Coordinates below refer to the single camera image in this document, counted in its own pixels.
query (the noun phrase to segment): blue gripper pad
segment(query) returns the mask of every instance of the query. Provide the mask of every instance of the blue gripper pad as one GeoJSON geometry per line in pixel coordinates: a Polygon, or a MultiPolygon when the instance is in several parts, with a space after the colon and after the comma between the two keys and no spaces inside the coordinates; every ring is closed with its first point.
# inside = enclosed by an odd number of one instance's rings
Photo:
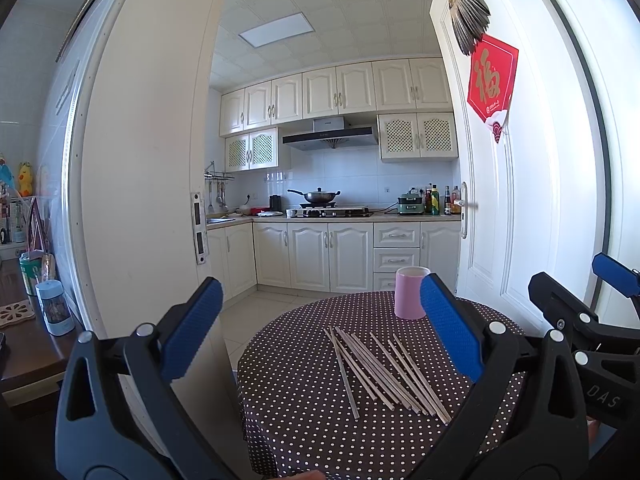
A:
{"type": "Polygon", "coordinates": [[[162,345],[160,375],[166,382],[183,377],[222,309],[222,286],[207,279],[186,303],[187,312],[162,345]]]}
{"type": "Polygon", "coordinates": [[[638,276],[605,253],[593,257],[591,268],[596,276],[601,277],[626,298],[640,296],[638,276]]]}
{"type": "Polygon", "coordinates": [[[480,327],[469,326],[476,320],[468,318],[469,312],[462,309],[433,273],[422,279],[420,302],[458,372],[477,382],[484,367],[480,327]]]}

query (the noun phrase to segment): brown tablecloth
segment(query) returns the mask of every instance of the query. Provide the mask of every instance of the brown tablecloth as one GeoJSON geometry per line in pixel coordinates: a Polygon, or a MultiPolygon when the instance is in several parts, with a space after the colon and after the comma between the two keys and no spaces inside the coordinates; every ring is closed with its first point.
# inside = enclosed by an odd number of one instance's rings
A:
{"type": "MultiPolygon", "coordinates": [[[[485,319],[522,333],[502,314],[470,303],[485,319]]],[[[398,480],[429,452],[444,430],[440,420],[374,402],[345,365],[360,412],[354,420],[322,330],[338,326],[355,333],[389,370],[369,331],[385,345],[395,333],[453,416],[471,383],[456,372],[427,317],[399,319],[393,306],[392,292],[336,296],[287,312],[254,336],[239,361],[238,386],[255,472],[275,478],[319,469],[336,479],[398,480]]],[[[521,385],[522,374],[515,374],[480,452],[500,442],[521,385]]]]}

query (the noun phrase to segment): pink cup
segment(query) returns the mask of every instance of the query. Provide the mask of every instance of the pink cup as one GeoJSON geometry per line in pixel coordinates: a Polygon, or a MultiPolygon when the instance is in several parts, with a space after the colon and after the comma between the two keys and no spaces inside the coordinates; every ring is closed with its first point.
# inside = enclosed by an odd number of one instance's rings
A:
{"type": "Polygon", "coordinates": [[[396,270],[396,316],[402,319],[420,319],[425,316],[420,303],[420,284],[430,273],[426,267],[402,267],[396,270]]]}

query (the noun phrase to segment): coaster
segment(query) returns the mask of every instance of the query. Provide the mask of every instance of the coaster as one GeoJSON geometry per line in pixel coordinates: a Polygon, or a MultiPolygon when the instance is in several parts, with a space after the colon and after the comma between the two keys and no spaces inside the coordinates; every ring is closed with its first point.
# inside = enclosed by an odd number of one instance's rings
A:
{"type": "Polygon", "coordinates": [[[20,323],[34,316],[35,314],[29,300],[10,303],[0,307],[0,328],[20,323]]]}

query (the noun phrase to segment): dark brown table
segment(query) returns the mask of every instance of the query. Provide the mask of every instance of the dark brown table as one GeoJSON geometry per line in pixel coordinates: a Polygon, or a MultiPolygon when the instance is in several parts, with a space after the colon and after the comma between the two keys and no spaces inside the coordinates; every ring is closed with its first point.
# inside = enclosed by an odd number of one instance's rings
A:
{"type": "MultiPolygon", "coordinates": [[[[470,382],[453,367],[428,318],[397,318],[393,298],[393,292],[365,292],[316,301],[281,315],[254,336],[238,363],[238,388],[255,472],[275,478],[319,469],[333,479],[399,480],[434,446],[445,429],[436,416],[400,405],[388,410],[371,400],[345,366],[360,412],[354,420],[334,348],[322,331],[338,326],[355,333],[389,370],[369,331],[385,346],[395,333],[453,416],[470,382]]],[[[502,314],[470,303],[485,319],[522,333],[502,314]]],[[[500,442],[521,386],[522,374],[515,374],[480,453],[500,442]]]]}
{"type": "MultiPolygon", "coordinates": [[[[0,305],[29,298],[24,290],[18,260],[0,263],[0,305]]],[[[7,348],[0,356],[0,392],[58,375],[66,363],[81,328],[63,336],[52,336],[42,319],[37,298],[29,298],[36,316],[4,327],[7,348]]]]}

